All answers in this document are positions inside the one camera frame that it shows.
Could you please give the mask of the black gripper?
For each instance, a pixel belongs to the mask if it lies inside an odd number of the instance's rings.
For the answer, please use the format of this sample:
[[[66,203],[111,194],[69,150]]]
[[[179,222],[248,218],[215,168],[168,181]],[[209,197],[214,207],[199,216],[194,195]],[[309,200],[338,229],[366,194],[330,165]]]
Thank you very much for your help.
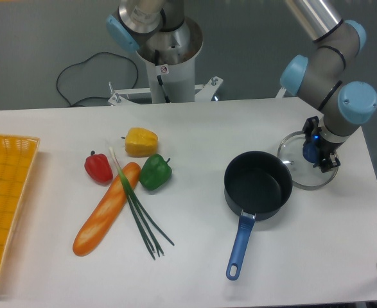
[[[316,149],[314,168],[319,168],[322,173],[333,171],[339,168],[340,160],[336,153],[342,142],[331,142],[324,137],[318,136],[319,118],[309,117],[304,123],[302,132],[305,137],[305,144],[313,143]]]

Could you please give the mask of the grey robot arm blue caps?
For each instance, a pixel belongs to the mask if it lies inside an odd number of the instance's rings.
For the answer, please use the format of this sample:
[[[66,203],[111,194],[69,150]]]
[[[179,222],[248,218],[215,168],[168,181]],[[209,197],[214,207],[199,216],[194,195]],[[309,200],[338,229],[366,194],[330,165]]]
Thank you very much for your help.
[[[280,84],[321,112],[303,126],[303,157],[322,172],[339,166],[337,149],[377,108],[367,83],[343,83],[340,75],[363,49],[367,35],[355,21],[341,18],[328,1],[288,1],[287,7],[316,46],[310,57],[296,56]],[[202,31],[184,15],[182,1],[121,1],[106,20],[111,37],[146,64],[154,103],[180,103],[206,97],[195,90],[195,57]]]

